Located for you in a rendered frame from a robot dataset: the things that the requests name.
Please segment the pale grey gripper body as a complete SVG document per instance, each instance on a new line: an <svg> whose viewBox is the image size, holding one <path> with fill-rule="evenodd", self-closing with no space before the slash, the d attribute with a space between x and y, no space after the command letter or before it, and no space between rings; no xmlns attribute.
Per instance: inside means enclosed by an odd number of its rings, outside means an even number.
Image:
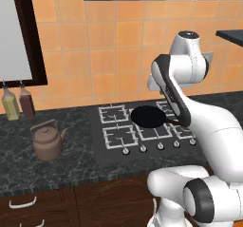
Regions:
<svg viewBox="0 0 243 227"><path fill-rule="evenodd" d="M147 87L151 91L158 91L160 94L163 93L164 82L160 76L154 77L152 74L149 75Z"/></svg>

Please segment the brown kettle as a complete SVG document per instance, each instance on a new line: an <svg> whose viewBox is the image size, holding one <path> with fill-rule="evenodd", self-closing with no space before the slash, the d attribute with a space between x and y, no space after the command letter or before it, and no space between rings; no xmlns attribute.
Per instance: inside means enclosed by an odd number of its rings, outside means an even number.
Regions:
<svg viewBox="0 0 243 227"><path fill-rule="evenodd" d="M32 126L30 133L37 158L41 161L53 161L60 157L66 131L65 128L59 132L55 119Z"/></svg>

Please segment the black frying pan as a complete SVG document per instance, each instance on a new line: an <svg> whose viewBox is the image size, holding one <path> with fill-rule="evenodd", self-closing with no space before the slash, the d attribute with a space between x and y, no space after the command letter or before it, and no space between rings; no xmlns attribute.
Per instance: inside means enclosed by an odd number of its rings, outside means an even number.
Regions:
<svg viewBox="0 0 243 227"><path fill-rule="evenodd" d="M162 110L152 105L141 105L134 108L130 118L133 123L142 128L158 128L165 123L179 125L179 122L168 119Z"/></svg>

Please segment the black gas hob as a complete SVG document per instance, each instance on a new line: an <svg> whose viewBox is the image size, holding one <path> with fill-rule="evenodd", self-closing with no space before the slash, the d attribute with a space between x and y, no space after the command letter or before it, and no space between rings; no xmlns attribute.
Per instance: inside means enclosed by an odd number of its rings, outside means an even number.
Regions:
<svg viewBox="0 0 243 227"><path fill-rule="evenodd" d="M143 160L148 157L170 157L173 155L202 154L199 142L191 145L189 140L196 136L185 127L165 123L158 128L142 128L131 121L130 115L134 108L141 105L152 105L162 110L166 117L174 120L176 117L169 104L164 100L129 102L123 104L100 104L90 107L90 121L96 161L100 165L114 162ZM180 148L175 148L173 142L180 142ZM158 150L161 142L164 150ZM140 147L147 148L145 153ZM122 153L126 147L128 155Z"/></svg>

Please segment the dark wood cupboard door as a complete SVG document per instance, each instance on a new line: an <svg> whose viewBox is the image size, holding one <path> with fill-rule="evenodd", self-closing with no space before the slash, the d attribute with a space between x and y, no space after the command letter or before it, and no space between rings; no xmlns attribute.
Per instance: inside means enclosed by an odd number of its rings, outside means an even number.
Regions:
<svg viewBox="0 0 243 227"><path fill-rule="evenodd" d="M154 212L147 176L75 186L81 227L147 227Z"/></svg>

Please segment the dark red bottle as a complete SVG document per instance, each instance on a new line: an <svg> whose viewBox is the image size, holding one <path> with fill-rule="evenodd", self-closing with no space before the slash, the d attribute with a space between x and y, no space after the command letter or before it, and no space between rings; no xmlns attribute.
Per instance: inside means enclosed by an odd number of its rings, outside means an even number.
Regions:
<svg viewBox="0 0 243 227"><path fill-rule="evenodd" d="M19 102L22 107L23 115L26 119L33 119L35 116L35 109L31 93L26 90L25 85L20 83Z"/></svg>

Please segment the yellow oil bottle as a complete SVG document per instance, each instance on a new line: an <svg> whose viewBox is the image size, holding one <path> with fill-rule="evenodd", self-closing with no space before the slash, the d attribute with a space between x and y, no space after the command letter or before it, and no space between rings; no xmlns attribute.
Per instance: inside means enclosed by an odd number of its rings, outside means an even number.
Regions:
<svg viewBox="0 0 243 227"><path fill-rule="evenodd" d="M7 118L9 121L18 120L20 117L20 110L16 101L15 95L9 91L6 84L3 84L4 95L2 97L2 104L5 108Z"/></svg>

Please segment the dark framed window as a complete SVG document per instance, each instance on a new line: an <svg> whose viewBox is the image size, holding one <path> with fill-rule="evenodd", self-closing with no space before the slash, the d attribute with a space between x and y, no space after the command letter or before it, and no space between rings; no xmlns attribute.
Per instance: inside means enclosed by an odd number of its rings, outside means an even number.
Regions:
<svg viewBox="0 0 243 227"><path fill-rule="evenodd" d="M47 85L32 0L0 0L0 85Z"/></svg>

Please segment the dark wood drawer front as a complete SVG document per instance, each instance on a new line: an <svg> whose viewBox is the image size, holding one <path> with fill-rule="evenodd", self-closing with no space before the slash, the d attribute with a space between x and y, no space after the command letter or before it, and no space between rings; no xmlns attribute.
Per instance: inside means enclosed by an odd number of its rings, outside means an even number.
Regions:
<svg viewBox="0 0 243 227"><path fill-rule="evenodd" d="M46 221L44 227L80 227L78 220L71 220L64 213L51 213L46 215L36 215L25 218L14 218L0 221L0 227L18 227L19 223L23 219L27 218L39 218Z"/></svg>
<svg viewBox="0 0 243 227"><path fill-rule="evenodd" d="M75 203L72 187L0 198L0 219L60 210Z"/></svg>

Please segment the grey wall socket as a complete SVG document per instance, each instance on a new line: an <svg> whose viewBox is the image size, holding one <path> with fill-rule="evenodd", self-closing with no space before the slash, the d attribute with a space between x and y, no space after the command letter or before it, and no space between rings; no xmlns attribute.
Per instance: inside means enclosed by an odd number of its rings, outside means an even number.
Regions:
<svg viewBox="0 0 243 227"><path fill-rule="evenodd" d="M208 64L210 65L212 63L214 54L212 52L203 52L202 55L204 56L204 58L207 60Z"/></svg>

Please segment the dark wall shelf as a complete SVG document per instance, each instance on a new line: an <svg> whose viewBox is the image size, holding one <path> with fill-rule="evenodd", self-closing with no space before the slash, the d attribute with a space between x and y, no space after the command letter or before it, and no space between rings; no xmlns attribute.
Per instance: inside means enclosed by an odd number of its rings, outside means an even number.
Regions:
<svg viewBox="0 0 243 227"><path fill-rule="evenodd" d="M215 35L243 47L243 29L218 30Z"/></svg>

